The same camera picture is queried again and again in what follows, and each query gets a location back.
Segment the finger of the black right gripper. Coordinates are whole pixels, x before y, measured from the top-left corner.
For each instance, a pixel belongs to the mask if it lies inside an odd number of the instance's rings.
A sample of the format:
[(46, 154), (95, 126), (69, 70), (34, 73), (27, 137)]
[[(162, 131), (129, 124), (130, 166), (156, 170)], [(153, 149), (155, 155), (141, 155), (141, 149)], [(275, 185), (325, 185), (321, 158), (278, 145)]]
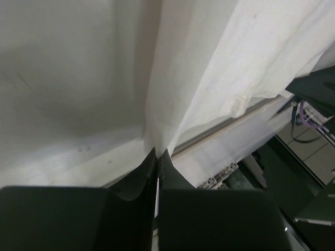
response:
[(296, 78), (285, 90), (315, 108), (334, 110), (334, 66)]

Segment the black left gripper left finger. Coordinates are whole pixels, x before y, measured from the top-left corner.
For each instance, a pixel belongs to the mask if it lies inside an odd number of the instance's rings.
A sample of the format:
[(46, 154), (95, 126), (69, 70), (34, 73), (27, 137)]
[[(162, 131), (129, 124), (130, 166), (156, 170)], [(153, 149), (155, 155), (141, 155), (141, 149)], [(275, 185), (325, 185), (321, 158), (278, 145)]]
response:
[(1, 250), (150, 250), (157, 157), (110, 187), (1, 189)]

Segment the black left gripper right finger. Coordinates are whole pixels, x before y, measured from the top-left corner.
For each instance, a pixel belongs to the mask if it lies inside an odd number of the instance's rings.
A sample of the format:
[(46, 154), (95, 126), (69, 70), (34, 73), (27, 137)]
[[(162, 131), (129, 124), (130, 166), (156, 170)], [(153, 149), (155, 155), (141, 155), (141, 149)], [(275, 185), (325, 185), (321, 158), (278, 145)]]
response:
[(278, 206), (263, 191), (196, 189), (158, 159), (159, 250), (291, 250)]

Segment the cream white t-shirt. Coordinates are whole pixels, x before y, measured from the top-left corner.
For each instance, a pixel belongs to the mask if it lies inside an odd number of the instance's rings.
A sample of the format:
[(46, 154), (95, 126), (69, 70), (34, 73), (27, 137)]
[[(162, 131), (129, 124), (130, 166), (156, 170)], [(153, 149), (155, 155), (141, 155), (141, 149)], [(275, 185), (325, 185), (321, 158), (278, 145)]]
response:
[(334, 1), (164, 1), (145, 147), (161, 156), (186, 130), (276, 97), (333, 43)]

